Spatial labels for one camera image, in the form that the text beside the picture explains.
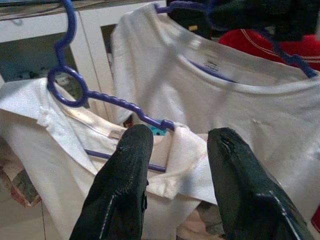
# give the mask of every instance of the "floor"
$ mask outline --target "floor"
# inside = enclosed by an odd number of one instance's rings
[[[320,240],[311,224],[308,228]],[[24,208],[0,188],[0,240],[61,240],[54,223],[42,203]]]

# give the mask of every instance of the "white cloth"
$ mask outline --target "white cloth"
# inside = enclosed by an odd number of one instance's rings
[[[94,177],[106,162],[89,157],[84,149],[111,155],[125,128],[83,107],[58,103],[46,85],[47,79],[41,78],[9,82],[0,89],[0,135],[23,163],[62,239],[67,240]],[[142,238],[175,240],[176,228],[203,200],[192,188],[210,189],[211,201],[216,201],[211,176],[202,181],[208,186],[188,181],[198,163],[208,165],[206,141],[175,123],[174,132],[154,137],[150,162],[166,167],[166,173],[148,171]],[[190,194],[182,195],[180,189],[190,189]]]
[[[320,78],[184,29],[152,3],[125,14],[112,35],[114,95],[196,134],[234,129],[306,220],[320,203]],[[195,67],[207,66],[231,83]],[[115,123],[131,113],[114,107]],[[197,182],[205,167],[189,177]]]

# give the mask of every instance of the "cabinet door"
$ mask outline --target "cabinet door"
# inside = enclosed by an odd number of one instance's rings
[[[165,0],[155,1],[154,3],[158,3],[162,7],[166,5]],[[79,12],[100,89],[108,95],[114,94],[111,52],[108,48],[110,35],[123,14],[140,8],[145,4],[146,2]],[[105,108],[109,121],[113,122],[114,117],[110,110],[110,104],[106,103]]]
[[[78,13],[76,19],[76,35],[64,51],[66,62],[82,74],[90,90],[100,92]],[[67,25],[65,13],[0,21],[0,75],[4,82],[46,77],[46,72],[58,64],[54,43],[64,35]],[[72,78],[63,80],[60,85],[75,98],[82,94],[79,84]],[[90,99],[87,107],[107,117],[102,103],[99,105]]]

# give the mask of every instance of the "purple plastic hanger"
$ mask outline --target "purple plastic hanger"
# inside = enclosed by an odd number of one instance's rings
[[[210,19],[210,14],[212,12],[212,10],[214,9],[216,0],[209,0],[208,4],[204,4],[204,3],[199,3],[199,2],[192,2],[192,1],[180,1],[180,0],[176,0],[176,1],[172,1],[171,3],[169,3],[169,6],[165,6],[165,7],[159,7],[158,4],[155,4],[155,10],[158,14],[163,14],[163,13],[170,13],[172,12],[173,9],[189,9],[189,10],[195,10],[195,11],[200,11],[205,13],[206,19],[209,22],[209,24],[211,25],[211,27],[215,28],[216,30],[219,29],[218,26],[216,26],[214,24],[214,22],[211,21]],[[273,40],[272,35],[270,33],[268,33],[266,30],[257,30],[255,29],[255,31],[257,33],[259,33],[260,35],[262,35],[265,39],[269,40],[272,45],[273,45],[273,51],[288,65],[297,65],[303,72],[304,74],[308,77],[308,78],[312,78],[315,77],[317,75],[316,71],[314,71],[309,64],[304,61],[302,59],[301,56],[299,55],[289,55],[287,53],[285,53],[279,46],[279,44]],[[193,65],[195,65],[196,67],[200,68],[201,70],[205,71],[206,73],[224,79],[226,81],[229,82],[233,82],[233,80],[226,78],[226,77],[221,77],[220,74],[217,74],[216,72],[210,71],[208,68],[200,66],[194,62],[191,62]]]
[[[55,98],[59,102],[65,104],[69,107],[73,107],[73,108],[82,107],[87,102],[88,98],[101,100],[101,101],[104,101],[107,103],[111,103],[111,104],[123,107],[125,109],[128,109],[128,110],[136,113],[140,120],[158,128],[160,130],[170,129],[170,130],[174,131],[175,128],[174,128],[174,124],[172,121],[162,120],[161,122],[158,122],[155,119],[146,116],[144,114],[143,110],[140,107],[138,107],[137,105],[135,105],[134,103],[130,103],[130,102],[127,102],[123,99],[118,99],[115,96],[109,96],[107,94],[100,93],[97,91],[90,91],[88,89],[88,86],[87,86],[84,78],[79,73],[77,73],[74,69],[69,67],[65,61],[64,48],[66,46],[68,46],[74,39],[74,36],[76,34],[77,21],[76,21],[76,16],[75,16],[75,10],[74,10],[74,7],[73,7],[71,0],[61,0],[61,2],[64,4],[64,7],[65,7],[65,10],[67,13],[68,28],[67,28],[66,34],[63,36],[63,38],[58,40],[54,44],[55,54],[56,54],[56,57],[58,60],[58,65],[53,67],[49,71],[48,77],[47,77],[48,78],[47,88],[50,92],[52,92],[52,94],[55,96]],[[54,83],[55,83],[55,76],[60,73],[69,74],[70,76],[74,77],[78,81],[78,83],[80,84],[81,89],[82,89],[82,96],[80,99],[75,100],[75,101],[70,101],[70,100],[65,99],[58,92]],[[105,158],[105,159],[108,159],[110,157],[108,154],[104,154],[104,153],[100,153],[100,152],[95,152],[95,151],[91,151],[91,150],[87,150],[87,149],[85,151],[87,152],[88,155],[91,155],[91,156],[96,156],[96,157]],[[154,170],[154,171],[158,171],[158,172],[165,172],[166,171],[166,169],[164,167],[152,165],[152,164],[150,164],[148,168],[151,170]]]

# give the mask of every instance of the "white t-shirt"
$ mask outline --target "white t-shirt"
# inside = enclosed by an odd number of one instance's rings
[[[116,97],[196,134],[234,129],[311,219],[320,203],[320,77],[204,39],[152,3],[121,18],[112,52]],[[113,108],[115,123],[130,114]]]
[[[111,155],[125,128],[84,107],[59,103],[47,90],[46,78],[5,83],[0,119],[0,136],[23,163],[62,239],[69,239],[94,177],[106,162],[84,149]],[[217,203],[207,143],[175,123],[174,132],[154,137],[150,163],[166,167],[166,173],[148,171],[142,239],[175,240],[176,228],[201,200]],[[198,178],[191,176],[192,169],[202,170]]]

